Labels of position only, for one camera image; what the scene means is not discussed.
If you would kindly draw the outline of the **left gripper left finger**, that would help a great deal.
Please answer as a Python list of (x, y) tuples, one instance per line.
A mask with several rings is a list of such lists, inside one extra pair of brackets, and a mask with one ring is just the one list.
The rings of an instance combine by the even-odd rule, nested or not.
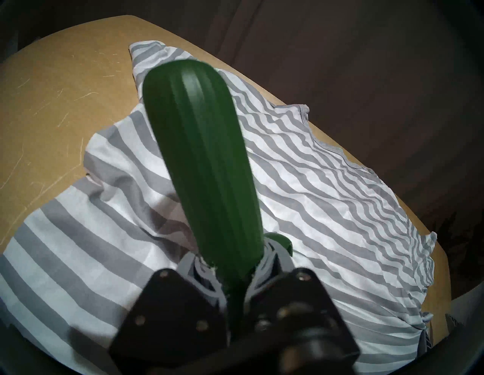
[(227, 348), (227, 298), (200, 256), (155, 271), (109, 347), (121, 374), (174, 369)]

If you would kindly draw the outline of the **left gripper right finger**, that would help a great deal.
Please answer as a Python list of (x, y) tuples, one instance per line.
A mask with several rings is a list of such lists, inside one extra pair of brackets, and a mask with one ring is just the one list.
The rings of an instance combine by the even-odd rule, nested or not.
[(355, 374), (356, 342), (315, 273), (278, 242), (233, 245), (233, 374)]

